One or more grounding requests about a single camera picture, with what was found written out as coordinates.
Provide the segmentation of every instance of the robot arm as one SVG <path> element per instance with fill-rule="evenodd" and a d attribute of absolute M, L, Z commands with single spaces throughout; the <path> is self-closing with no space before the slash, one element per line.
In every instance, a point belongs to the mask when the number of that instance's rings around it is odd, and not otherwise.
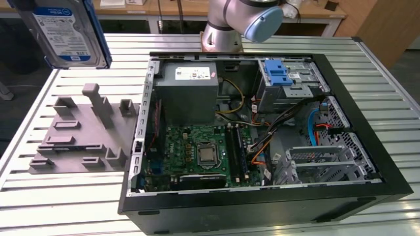
<path fill-rule="evenodd" d="M 239 52 L 241 36 L 265 41 L 283 22 L 279 0 L 211 0 L 208 25 L 201 38 L 205 52 Z"/>

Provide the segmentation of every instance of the ram slot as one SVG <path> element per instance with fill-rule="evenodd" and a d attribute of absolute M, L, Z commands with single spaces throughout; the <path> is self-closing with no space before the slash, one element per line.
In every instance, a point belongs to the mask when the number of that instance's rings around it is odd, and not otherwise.
<path fill-rule="evenodd" d="M 241 173 L 241 179 L 247 180 L 248 177 L 248 166 L 247 166 L 247 156 L 245 156 L 245 147 L 243 143 L 243 136 L 241 136 L 241 129 L 239 127 L 233 128 L 235 130 L 235 143 L 237 143 L 236 152 L 237 152 L 237 158 L 240 163 L 240 173 Z"/>
<path fill-rule="evenodd" d="M 240 135 L 240 130 L 237 127 L 227 127 L 225 141 L 227 141 L 227 152 L 229 159 L 229 170 L 231 178 L 233 182 L 240 182 L 248 178 L 248 168 L 245 160 L 245 151 L 243 146 L 243 139 Z"/>

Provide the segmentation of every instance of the yellow wire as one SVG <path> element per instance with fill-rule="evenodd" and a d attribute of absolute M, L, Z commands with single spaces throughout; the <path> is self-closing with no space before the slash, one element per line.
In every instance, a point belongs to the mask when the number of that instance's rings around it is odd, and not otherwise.
<path fill-rule="evenodd" d="M 227 82 L 229 82 L 229 84 L 236 88 L 237 92 L 241 94 L 241 100 L 243 100 L 243 101 L 241 101 L 241 105 L 239 106 L 239 108 L 236 108 L 236 109 L 233 109 L 233 110 L 231 110 L 231 111 L 219 111 L 219 112 L 216 112 L 217 114 L 228 114 L 228 113 L 233 113 L 233 112 L 239 111 L 239 110 L 243 108 L 244 102 L 245 102 L 243 91 L 241 91 L 240 88 L 236 86 L 236 84 L 235 84 L 232 81 L 229 81 L 228 79 L 223 79 L 223 80 L 225 80 Z"/>

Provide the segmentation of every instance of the aluminum slotted table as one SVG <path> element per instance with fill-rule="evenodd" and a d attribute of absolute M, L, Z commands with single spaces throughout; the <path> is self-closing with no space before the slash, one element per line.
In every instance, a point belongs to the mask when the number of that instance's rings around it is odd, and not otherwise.
<path fill-rule="evenodd" d="M 97 83 L 111 103 L 141 102 L 151 51 L 199 51 L 197 35 L 107 34 L 113 63 L 108 70 L 53 70 L 0 160 L 0 235 L 140 235 L 117 215 L 123 172 L 31 175 L 36 154 L 56 114 L 57 96 L 81 95 Z M 415 193 L 377 205 L 341 222 L 208 232 L 205 235 L 300 236 L 417 235 L 420 233 L 420 107 L 363 43 L 351 38 L 273 37 L 244 41 L 245 52 L 320 53 L 340 76 Z"/>

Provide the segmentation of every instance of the sticker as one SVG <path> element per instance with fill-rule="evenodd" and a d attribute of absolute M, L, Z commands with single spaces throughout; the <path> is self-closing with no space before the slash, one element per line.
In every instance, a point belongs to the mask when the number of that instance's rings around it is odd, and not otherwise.
<path fill-rule="evenodd" d="M 297 79 L 300 79 L 300 75 L 299 75 L 299 73 L 289 74 L 289 78 L 297 78 Z"/>
<path fill-rule="evenodd" d="M 329 15 L 331 18 L 345 18 L 344 15 Z"/>
<path fill-rule="evenodd" d="M 127 13 L 132 13 L 132 14 L 145 14 L 145 11 L 127 11 Z"/>
<path fill-rule="evenodd" d="M 272 161 L 279 161 L 280 160 L 281 155 L 280 154 L 275 154 L 273 157 L 271 158 Z"/>
<path fill-rule="evenodd" d="M 268 178 L 268 180 L 271 180 L 271 173 L 269 173 L 268 169 L 264 170 L 264 175 Z"/>
<path fill-rule="evenodd" d="M 91 52 L 81 33 L 76 31 L 79 26 L 71 9 L 37 7 L 32 14 L 56 55 L 68 61 L 89 60 Z"/>
<path fill-rule="evenodd" d="M 252 109 L 252 112 L 256 113 L 257 112 L 257 105 L 252 104 L 251 109 Z"/>
<path fill-rule="evenodd" d="M 211 68 L 209 67 L 179 67 L 175 70 L 176 80 L 209 80 Z"/>

